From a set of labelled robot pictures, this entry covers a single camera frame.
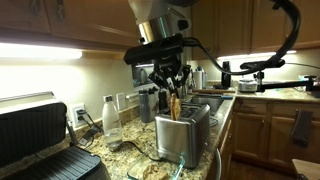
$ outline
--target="stainless steel toaster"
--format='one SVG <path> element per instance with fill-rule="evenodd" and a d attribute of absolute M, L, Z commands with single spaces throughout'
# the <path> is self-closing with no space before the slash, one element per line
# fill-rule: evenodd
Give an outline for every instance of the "stainless steel toaster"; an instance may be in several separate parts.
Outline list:
<path fill-rule="evenodd" d="M 209 118 L 209 105 L 182 103 L 177 121 L 169 109 L 162 111 L 155 117 L 158 156 L 175 163 L 183 156 L 184 167 L 197 167 L 209 142 Z"/>

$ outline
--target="wall outlet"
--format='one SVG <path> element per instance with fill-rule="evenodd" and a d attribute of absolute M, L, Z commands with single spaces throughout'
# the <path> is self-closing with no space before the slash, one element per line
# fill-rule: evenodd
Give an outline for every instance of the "wall outlet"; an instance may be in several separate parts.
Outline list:
<path fill-rule="evenodd" d="M 84 103 L 79 103 L 79 104 L 73 104 L 70 105 L 70 111 L 71 111 L 71 122 L 72 122 L 72 127 L 73 128 L 78 128 L 80 126 L 83 126 L 86 124 L 85 121 L 83 120 L 78 120 L 78 110 L 86 110 L 84 107 Z"/>
<path fill-rule="evenodd" d="M 116 95 L 117 97 L 117 105 L 118 110 L 122 110 L 126 108 L 126 96 L 124 93 L 119 93 Z"/>

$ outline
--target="plastic bottle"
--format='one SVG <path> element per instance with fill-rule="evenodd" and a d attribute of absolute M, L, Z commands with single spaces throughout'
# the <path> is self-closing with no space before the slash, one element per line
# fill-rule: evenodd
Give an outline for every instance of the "plastic bottle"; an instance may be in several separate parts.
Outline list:
<path fill-rule="evenodd" d="M 116 151 L 122 143 L 122 126 L 119 112 L 112 101 L 112 95 L 103 96 L 102 125 L 106 136 L 106 146 L 110 151 Z"/>

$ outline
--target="towel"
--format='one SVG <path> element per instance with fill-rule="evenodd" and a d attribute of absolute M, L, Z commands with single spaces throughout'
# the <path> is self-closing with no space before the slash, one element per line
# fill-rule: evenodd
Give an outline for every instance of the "towel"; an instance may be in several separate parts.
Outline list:
<path fill-rule="evenodd" d="M 307 148 L 311 130 L 313 112 L 298 110 L 295 124 L 291 132 L 293 143 L 297 146 Z"/>

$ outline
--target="panini press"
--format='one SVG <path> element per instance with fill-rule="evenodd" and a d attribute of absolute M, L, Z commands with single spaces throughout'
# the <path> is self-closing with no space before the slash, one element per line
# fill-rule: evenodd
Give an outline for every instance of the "panini press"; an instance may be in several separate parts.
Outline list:
<path fill-rule="evenodd" d="M 69 126 L 66 113 L 66 105 L 52 92 L 0 99 L 0 168 L 64 140 Z M 71 145 L 4 179 L 110 177 L 99 156 Z"/>

